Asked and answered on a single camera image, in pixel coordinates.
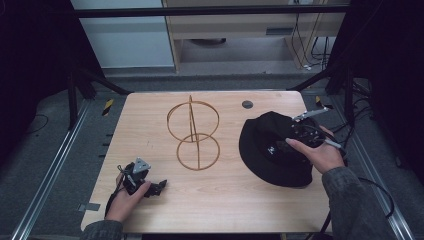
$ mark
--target gray sleeve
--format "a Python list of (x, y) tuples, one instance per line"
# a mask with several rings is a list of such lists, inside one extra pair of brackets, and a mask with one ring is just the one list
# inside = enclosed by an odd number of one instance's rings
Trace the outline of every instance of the gray sleeve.
[(117, 221), (103, 220), (88, 225), (80, 240), (120, 240), (122, 235), (122, 223)]
[(373, 191), (347, 167), (322, 176), (330, 199), (334, 239), (396, 239)]

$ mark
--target black hat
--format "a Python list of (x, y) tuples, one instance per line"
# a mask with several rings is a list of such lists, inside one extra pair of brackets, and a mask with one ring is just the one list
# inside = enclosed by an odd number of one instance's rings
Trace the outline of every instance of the black hat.
[(294, 138), (291, 117), (267, 112), (248, 119), (240, 134), (240, 156), (262, 180), (283, 187), (301, 188), (312, 182), (312, 165), (286, 142)]

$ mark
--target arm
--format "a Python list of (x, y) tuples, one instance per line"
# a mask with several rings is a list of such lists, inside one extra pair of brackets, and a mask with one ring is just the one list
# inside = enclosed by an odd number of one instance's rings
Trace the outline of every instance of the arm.
[[(332, 135), (326, 128), (321, 128)], [(293, 139), (286, 141), (323, 174), (322, 182), (330, 199), (334, 239), (395, 239), (372, 192), (367, 191), (369, 189), (345, 167), (335, 147), (323, 143), (310, 148)]]
[[(117, 184), (120, 182), (121, 176), (122, 173), (116, 178)], [(84, 229), (80, 240), (120, 240), (123, 230), (122, 223), (129, 217), (144, 197), (144, 194), (149, 190), (149, 187), (150, 182), (146, 181), (133, 195), (129, 195), (125, 188), (119, 191), (110, 205), (105, 220), (88, 225)]]
[(330, 199), (334, 239), (396, 239), (372, 191), (346, 167), (322, 176)]

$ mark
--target person's left hand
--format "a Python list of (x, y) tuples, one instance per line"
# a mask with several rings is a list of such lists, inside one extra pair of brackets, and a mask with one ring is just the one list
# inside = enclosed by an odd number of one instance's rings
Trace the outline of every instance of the person's left hand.
[[(121, 177), (122, 173), (120, 173), (116, 178), (117, 185), (119, 184), (119, 180), (121, 179)], [(112, 204), (110, 205), (105, 220), (113, 220), (121, 223), (124, 222), (130, 216), (131, 212), (134, 210), (137, 204), (144, 197), (144, 194), (147, 192), (147, 190), (149, 190), (150, 184), (150, 181), (146, 181), (133, 195), (129, 195), (125, 189), (119, 191), (116, 194), (116, 197), (113, 200)]]

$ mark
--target hand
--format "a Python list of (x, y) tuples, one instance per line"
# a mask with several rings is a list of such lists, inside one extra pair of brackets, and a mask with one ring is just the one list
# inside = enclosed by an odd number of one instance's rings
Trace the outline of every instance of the hand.
[[(119, 184), (121, 177), (122, 173), (120, 173), (116, 178), (116, 185)], [(124, 222), (144, 197), (147, 190), (149, 190), (150, 184), (151, 183), (149, 181), (146, 181), (133, 195), (129, 195), (125, 189), (119, 191), (110, 205), (105, 220), (114, 220), (121, 223)]]
[[(323, 126), (321, 129), (333, 136), (333, 133)], [(286, 139), (286, 142), (297, 151), (305, 155), (315, 168), (322, 174), (336, 168), (344, 167), (343, 158), (339, 150), (329, 144), (323, 143), (317, 148), (311, 148), (295, 139)]]

